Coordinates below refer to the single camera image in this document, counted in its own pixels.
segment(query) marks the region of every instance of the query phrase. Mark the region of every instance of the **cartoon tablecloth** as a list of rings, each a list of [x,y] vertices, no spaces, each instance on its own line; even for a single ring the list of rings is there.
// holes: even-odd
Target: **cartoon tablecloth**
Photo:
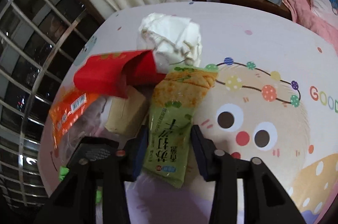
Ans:
[[[215,87],[194,123],[236,158],[262,158],[308,224],[317,223],[338,193],[338,58],[310,30],[259,10],[217,3],[170,3],[114,13],[91,37],[59,93],[90,55],[136,49],[150,13],[190,17],[200,25],[201,67],[218,65]],[[103,127],[111,100],[101,114]],[[51,121],[41,139],[39,169],[47,193],[58,185]],[[243,189],[238,223],[243,223]],[[126,184],[132,223],[207,223],[214,183],[198,174],[191,153],[181,189],[146,174]]]

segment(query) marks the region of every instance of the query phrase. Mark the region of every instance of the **string of ornaments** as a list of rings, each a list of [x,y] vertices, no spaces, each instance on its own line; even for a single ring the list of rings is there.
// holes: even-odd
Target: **string of ornaments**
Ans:
[[[221,65],[227,65],[227,66],[231,66],[231,65],[241,65],[241,66],[244,66],[244,67],[247,67],[249,70],[259,70],[269,76],[271,76],[271,78],[275,81],[281,81],[285,84],[288,84],[290,85],[294,90],[298,91],[298,96],[293,94],[291,95],[290,97],[290,101],[285,101],[283,99],[279,99],[278,96],[277,96],[277,91],[276,89],[270,85],[270,84],[266,84],[262,87],[262,89],[258,89],[258,88],[255,88],[255,87],[251,87],[251,86],[247,86],[247,85],[243,85],[242,84],[242,80],[240,78],[238,78],[236,75],[232,75],[232,76],[229,76],[226,78],[225,82],[221,82],[221,81],[218,81],[218,83],[220,84],[223,84],[225,85],[226,89],[227,90],[230,90],[230,91],[237,91],[241,88],[249,88],[249,89],[254,89],[254,90],[257,90],[259,92],[262,93],[262,96],[263,96],[263,99],[268,101],[268,102],[273,102],[274,100],[277,100],[277,101],[281,101],[283,103],[286,103],[286,104],[291,104],[293,105],[294,107],[298,107],[299,104],[300,104],[300,91],[299,91],[299,85],[296,81],[291,81],[290,82],[287,82],[287,81],[284,81],[281,79],[281,75],[279,74],[279,72],[277,71],[273,71],[271,73],[268,73],[262,69],[259,69],[256,67],[256,64],[254,62],[247,62],[246,65],[242,64],[242,63],[237,63],[237,62],[234,62],[234,59],[230,58],[230,57],[226,57],[224,59],[224,62],[223,63],[219,63],[218,65],[215,65],[215,64],[210,64],[210,65],[207,65],[206,68],[207,69],[210,69],[210,70],[214,70],[214,69],[218,69],[219,66]]]

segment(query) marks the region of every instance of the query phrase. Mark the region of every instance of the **pink blanket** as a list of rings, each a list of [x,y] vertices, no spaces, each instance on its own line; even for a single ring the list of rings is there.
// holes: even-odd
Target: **pink blanket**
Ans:
[[[317,33],[333,45],[338,55],[338,30],[311,11],[310,0],[283,0],[291,11],[292,20]]]

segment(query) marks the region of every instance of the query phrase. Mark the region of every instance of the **black pupil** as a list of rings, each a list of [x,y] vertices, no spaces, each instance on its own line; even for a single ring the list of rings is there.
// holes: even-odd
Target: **black pupil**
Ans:
[[[255,144],[257,147],[265,147],[270,141],[269,133],[263,129],[258,131],[255,135]]]
[[[228,129],[231,128],[232,125],[234,124],[234,116],[230,112],[222,112],[218,118],[217,122],[219,126],[223,129]]]

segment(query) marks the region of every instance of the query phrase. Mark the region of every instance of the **crumpled tissue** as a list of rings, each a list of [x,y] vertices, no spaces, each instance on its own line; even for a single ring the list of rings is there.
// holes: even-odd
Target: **crumpled tissue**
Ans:
[[[168,73],[181,63],[199,67],[202,54],[199,25],[190,18],[152,13],[142,19],[138,49],[152,49],[157,71]]]

